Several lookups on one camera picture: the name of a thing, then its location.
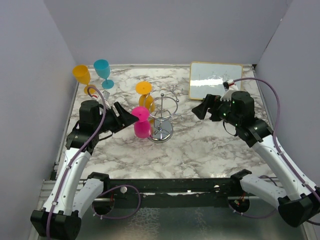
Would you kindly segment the pink wine glass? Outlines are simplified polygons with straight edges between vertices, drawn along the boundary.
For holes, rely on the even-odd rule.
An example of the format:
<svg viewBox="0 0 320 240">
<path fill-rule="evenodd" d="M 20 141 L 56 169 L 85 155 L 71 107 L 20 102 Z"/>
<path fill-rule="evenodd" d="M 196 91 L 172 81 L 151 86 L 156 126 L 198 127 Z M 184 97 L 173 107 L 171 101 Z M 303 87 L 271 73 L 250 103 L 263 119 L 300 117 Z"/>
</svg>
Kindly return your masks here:
<svg viewBox="0 0 320 240">
<path fill-rule="evenodd" d="M 135 107 L 132 112 L 132 115 L 138 118 L 138 121 L 134 124 L 134 133 L 140 139 L 148 138 L 151 131 L 151 124 L 148 121 L 150 112 L 144 106 Z"/>
</svg>

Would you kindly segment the blue wine glass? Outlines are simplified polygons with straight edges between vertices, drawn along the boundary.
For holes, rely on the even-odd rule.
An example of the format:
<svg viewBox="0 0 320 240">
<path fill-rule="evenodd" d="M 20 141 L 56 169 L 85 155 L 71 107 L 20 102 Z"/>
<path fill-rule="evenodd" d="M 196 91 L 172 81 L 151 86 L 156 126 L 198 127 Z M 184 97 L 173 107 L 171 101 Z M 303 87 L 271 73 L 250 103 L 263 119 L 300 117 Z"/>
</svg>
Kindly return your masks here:
<svg viewBox="0 0 320 240">
<path fill-rule="evenodd" d="M 111 89 L 114 87 L 114 81 L 109 79 L 111 69 L 109 62 L 105 59 L 98 59 L 94 62 L 93 67 L 97 73 L 97 75 L 104 79 L 101 86 L 103 89 Z"/>
</svg>

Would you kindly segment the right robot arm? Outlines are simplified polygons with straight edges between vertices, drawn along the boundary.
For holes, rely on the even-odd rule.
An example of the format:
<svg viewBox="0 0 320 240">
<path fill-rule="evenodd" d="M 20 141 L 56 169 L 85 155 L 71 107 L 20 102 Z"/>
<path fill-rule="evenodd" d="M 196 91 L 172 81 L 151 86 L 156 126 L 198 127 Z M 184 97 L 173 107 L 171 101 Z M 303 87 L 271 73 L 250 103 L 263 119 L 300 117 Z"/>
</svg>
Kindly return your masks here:
<svg viewBox="0 0 320 240">
<path fill-rule="evenodd" d="M 320 189 L 294 163 L 280 146 L 270 126 L 255 116 L 255 101 L 246 91 L 235 91 L 229 101 L 207 94 L 191 110 L 203 120 L 210 113 L 213 122 L 223 121 L 235 127 L 236 135 L 267 163 L 281 183 L 270 184 L 250 172 L 230 182 L 229 189 L 240 196 L 251 193 L 275 207 L 291 227 L 298 227 L 320 212 Z"/>
</svg>

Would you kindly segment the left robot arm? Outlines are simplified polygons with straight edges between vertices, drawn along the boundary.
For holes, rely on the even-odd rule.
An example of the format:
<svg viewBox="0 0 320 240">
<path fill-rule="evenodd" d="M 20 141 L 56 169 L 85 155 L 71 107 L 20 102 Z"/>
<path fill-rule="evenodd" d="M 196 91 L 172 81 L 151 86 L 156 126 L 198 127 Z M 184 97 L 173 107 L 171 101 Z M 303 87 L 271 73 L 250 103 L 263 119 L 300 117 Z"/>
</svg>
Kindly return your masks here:
<svg viewBox="0 0 320 240">
<path fill-rule="evenodd" d="M 83 215 L 94 199 L 106 197 L 111 190 L 107 174 L 88 179 L 82 189 L 77 190 L 84 168 L 100 140 L 99 135 L 115 134 L 138 120 L 118 102 L 111 108 L 96 100 L 81 103 L 79 120 L 66 139 L 60 174 L 42 209 L 34 210 L 30 216 L 39 236 L 48 240 L 77 238 Z"/>
</svg>

